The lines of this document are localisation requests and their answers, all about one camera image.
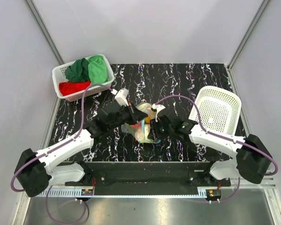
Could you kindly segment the fake white cauliflower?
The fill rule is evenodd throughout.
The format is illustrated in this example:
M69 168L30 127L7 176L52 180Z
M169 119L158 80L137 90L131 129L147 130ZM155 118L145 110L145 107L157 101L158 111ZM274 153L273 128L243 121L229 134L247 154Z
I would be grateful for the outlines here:
M152 140L148 138L150 132L150 125L145 124L144 126L137 129L135 133L135 139L139 143L152 143Z

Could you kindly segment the fake orange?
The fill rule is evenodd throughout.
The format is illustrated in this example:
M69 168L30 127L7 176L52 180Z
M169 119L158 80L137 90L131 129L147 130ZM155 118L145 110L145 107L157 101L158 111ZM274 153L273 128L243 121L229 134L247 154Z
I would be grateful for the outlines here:
M150 124L150 121L151 121L151 120L154 120L154 119L155 119L154 116L148 115L148 116L144 119L144 121L145 121L146 124Z

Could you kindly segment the clear zip top bag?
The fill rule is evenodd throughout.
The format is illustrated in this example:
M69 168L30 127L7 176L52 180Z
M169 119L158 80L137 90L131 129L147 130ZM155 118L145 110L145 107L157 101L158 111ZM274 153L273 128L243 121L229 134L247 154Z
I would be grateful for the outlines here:
M160 140L154 138L149 133L151 131L150 121L155 120L156 112L151 108L150 103L140 103L136 108L147 114L147 117L135 125L124 124L121 126L121 131L126 134L131 134L139 143L153 143L158 144Z

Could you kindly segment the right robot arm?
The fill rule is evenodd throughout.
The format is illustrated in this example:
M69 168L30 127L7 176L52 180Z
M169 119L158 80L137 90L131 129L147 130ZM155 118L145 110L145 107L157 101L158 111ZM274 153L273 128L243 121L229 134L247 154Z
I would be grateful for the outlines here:
M177 116L162 115L150 121L149 137L161 140L173 136L189 140L222 152L230 157L225 161L212 162L203 174L204 182L213 186L226 178L244 178L250 183L260 184L271 163L271 155L255 135L248 137L224 135L203 130L195 120L181 120Z

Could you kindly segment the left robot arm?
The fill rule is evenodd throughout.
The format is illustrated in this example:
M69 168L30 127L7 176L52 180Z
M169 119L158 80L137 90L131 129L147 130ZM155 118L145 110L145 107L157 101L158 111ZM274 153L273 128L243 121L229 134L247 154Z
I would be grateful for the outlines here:
M108 103L98 110L97 115L72 136L46 149L33 152L25 150L18 161L13 179L18 180L28 197L41 194L49 186L73 183L88 185L92 182L92 169L83 162L69 165L61 163L90 149L96 139L124 124L135 125L147 117L145 112L132 103L120 106L117 102Z

